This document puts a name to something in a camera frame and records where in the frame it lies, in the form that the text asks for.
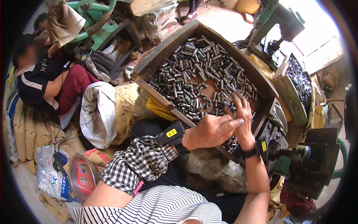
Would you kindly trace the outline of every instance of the hand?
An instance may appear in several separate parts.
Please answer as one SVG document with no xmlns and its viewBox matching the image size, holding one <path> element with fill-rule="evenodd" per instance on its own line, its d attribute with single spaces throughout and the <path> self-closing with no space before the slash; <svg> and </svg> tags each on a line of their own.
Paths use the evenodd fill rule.
<svg viewBox="0 0 358 224">
<path fill-rule="evenodd" d="M 219 146 L 243 123 L 243 119 L 233 120 L 230 115 L 206 114 L 196 127 L 185 130 L 182 144 L 188 150 Z"/>
<path fill-rule="evenodd" d="M 245 123 L 234 131 L 234 135 L 237 137 L 242 150 L 250 151 L 255 147 L 255 137 L 251 133 L 252 115 L 250 103 L 239 92 L 233 92 L 231 95 L 236 106 L 235 119 L 243 119 Z M 225 107 L 224 110 L 226 114 L 229 114 L 234 119 L 234 115 L 228 107 Z"/>
</svg>

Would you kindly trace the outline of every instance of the black t-shirt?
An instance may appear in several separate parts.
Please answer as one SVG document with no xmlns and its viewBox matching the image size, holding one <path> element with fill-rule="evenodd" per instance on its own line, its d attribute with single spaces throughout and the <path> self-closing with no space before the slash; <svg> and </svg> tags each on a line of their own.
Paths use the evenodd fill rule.
<svg viewBox="0 0 358 224">
<path fill-rule="evenodd" d="M 16 72 L 18 92 L 22 101 L 38 111 L 58 115 L 59 95 L 51 99 L 44 99 L 48 81 L 53 81 L 63 71 L 54 60 L 48 57 L 48 52 L 39 57 L 40 62 L 30 68 Z"/>
</svg>

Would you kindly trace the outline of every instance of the maroon trousers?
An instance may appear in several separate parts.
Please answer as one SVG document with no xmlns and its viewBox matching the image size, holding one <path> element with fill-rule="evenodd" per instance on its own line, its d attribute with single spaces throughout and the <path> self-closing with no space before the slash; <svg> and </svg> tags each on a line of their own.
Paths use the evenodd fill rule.
<svg viewBox="0 0 358 224">
<path fill-rule="evenodd" d="M 59 107 L 61 113 L 59 116 L 65 115 L 74 104 L 78 95 L 83 95 L 89 84 L 99 82 L 81 65 L 74 65 L 66 76 L 60 92 Z"/>
</svg>

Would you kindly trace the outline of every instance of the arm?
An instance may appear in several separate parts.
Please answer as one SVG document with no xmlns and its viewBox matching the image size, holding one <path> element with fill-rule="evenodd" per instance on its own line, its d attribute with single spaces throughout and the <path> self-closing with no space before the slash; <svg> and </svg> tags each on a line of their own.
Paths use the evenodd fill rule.
<svg viewBox="0 0 358 224">
<path fill-rule="evenodd" d="M 52 45 L 50 38 L 47 38 L 46 42 L 44 43 L 44 46 L 50 46 Z"/>
<path fill-rule="evenodd" d="M 48 81 L 43 98 L 55 97 L 60 93 L 62 84 L 67 77 L 68 71 L 61 73 L 55 80 Z"/>
<path fill-rule="evenodd" d="M 251 108 L 249 102 L 240 94 L 233 93 L 236 105 L 236 119 L 242 118 L 245 125 L 234 131 L 243 151 L 250 151 L 255 147 L 255 138 L 251 133 Z M 246 179 L 248 195 L 245 203 L 234 223 L 266 223 L 267 209 L 270 200 L 270 183 L 267 171 L 261 157 L 253 156 L 246 159 Z"/>
<path fill-rule="evenodd" d="M 53 57 L 53 55 L 58 51 L 58 46 L 57 46 L 57 44 L 53 44 L 51 47 L 50 47 L 50 49 L 48 50 L 48 57 L 49 58 L 52 58 Z"/>
<path fill-rule="evenodd" d="M 188 150 L 218 146 L 242 123 L 228 115 L 205 115 L 196 127 L 185 130 L 182 144 Z M 168 163 L 178 156 L 176 149 L 169 145 L 160 146 L 152 138 L 135 138 L 126 151 L 116 152 L 100 172 L 101 181 L 83 206 L 123 208 L 133 198 L 141 179 L 153 181 L 165 173 Z"/>
</svg>

